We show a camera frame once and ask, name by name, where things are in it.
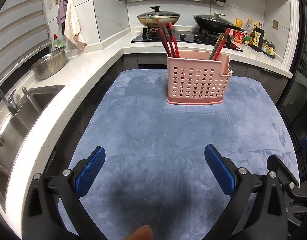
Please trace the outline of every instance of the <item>white towel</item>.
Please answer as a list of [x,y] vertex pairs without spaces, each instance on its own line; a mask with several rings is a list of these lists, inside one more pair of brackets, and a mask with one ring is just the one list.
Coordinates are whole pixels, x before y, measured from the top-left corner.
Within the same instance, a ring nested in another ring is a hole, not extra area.
[[68,0],[65,20],[65,37],[69,39],[79,50],[84,50],[84,47],[87,45],[83,35],[81,34],[80,24],[73,0]]

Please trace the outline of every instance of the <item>red container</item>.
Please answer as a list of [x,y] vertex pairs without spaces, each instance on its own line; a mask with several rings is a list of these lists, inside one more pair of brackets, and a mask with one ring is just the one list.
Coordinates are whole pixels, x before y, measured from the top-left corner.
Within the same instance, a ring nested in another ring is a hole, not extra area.
[[245,36],[246,35],[242,32],[238,32],[235,30],[232,31],[232,40],[237,43],[243,44],[243,40],[245,39]]

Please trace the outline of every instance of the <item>finger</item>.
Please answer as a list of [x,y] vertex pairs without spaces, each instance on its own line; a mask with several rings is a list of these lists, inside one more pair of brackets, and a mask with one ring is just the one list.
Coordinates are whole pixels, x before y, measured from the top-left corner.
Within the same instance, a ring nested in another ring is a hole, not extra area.
[[138,228],[132,235],[128,236],[125,240],[153,240],[154,233],[150,226],[145,225]]

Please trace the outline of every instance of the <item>white countertop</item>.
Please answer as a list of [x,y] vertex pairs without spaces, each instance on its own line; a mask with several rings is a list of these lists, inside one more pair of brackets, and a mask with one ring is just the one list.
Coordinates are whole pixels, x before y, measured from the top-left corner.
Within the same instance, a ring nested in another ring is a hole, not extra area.
[[[0,206],[2,216],[20,238],[22,211],[31,179],[35,173],[44,171],[60,134],[82,100],[123,54],[165,52],[160,42],[131,43],[130,41],[140,33],[139,31],[130,32],[130,29],[122,31],[101,44],[87,46],[85,53],[69,57],[66,66],[52,77],[39,81],[31,72],[17,85],[16,100],[19,100],[22,95],[21,88],[23,86],[30,89],[65,85],[42,112],[28,133],[10,175],[6,194],[6,213]],[[179,42],[178,46],[179,49],[187,50],[212,51],[213,49],[213,46],[184,42]],[[244,52],[223,49],[222,53],[229,54],[231,60],[252,64],[288,78],[292,77],[292,74],[277,60],[273,60],[263,53],[255,52],[252,48],[244,45],[239,46]],[[76,53],[76,51],[70,51],[67,55]]]

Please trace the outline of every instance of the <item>wok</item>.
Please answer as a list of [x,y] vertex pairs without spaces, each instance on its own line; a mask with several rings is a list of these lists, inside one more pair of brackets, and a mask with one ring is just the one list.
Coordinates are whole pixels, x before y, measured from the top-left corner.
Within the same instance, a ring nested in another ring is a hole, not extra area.
[[174,12],[160,11],[160,6],[150,7],[154,11],[143,13],[137,16],[138,20],[147,27],[157,28],[158,24],[153,18],[146,18],[147,15],[157,17],[161,23],[168,25],[171,22],[174,25],[180,17],[180,14]]
[[214,16],[199,14],[194,15],[193,18],[199,27],[207,31],[215,33],[225,33],[228,28],[241,32],[245,31],[243,28],[234,26],[232,22],[229,22],[228,20],[219,17],[219,15],[225,16],[224,14],[218,14],[216,12],[214,13]]

